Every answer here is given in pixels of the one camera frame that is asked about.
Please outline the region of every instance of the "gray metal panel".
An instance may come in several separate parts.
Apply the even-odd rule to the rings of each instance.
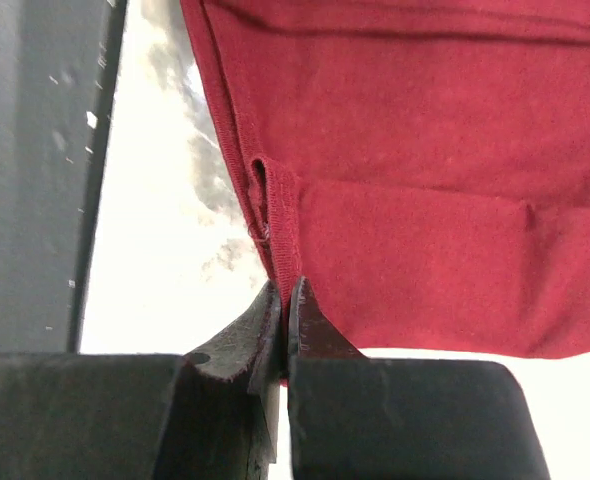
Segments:
[[[125,12],[0,1],[0,351],[77,348]]]

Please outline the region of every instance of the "dark gray surface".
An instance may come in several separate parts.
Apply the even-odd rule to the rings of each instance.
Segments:
[[[77,348],[125,12],[0,1],[0,352]]]
[[[184,363],[0,355],[0,480],[153,478]]]
[[[266,480],[277,455],[280,319],[279,292],[267,283],[246,312],[186,356],[159,478]]]
[[[497,363],[292,357],[288,413],[296,480],[550,480]]]

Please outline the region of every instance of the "white surface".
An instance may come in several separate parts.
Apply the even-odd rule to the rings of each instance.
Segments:
[[[85,353],[188,352],[244,311],[265,280],[201,89],[177,0],[131,0]],[[367,354],[488,358],[403,350]],[[590,480],[590,354],[556,362],[500,361],[525,390],[552,478]],[[271,480],[290,477],[284,408],[281,415]]]

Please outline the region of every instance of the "red shirt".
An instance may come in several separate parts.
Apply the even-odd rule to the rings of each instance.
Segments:
[[[590,0],[182,0],[269,275],[357,347],[590,351]]]

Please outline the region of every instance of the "red t-shirt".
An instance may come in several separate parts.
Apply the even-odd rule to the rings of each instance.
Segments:
[[[182,0],[285,302],[358,347],[590,351],[590,0]]]

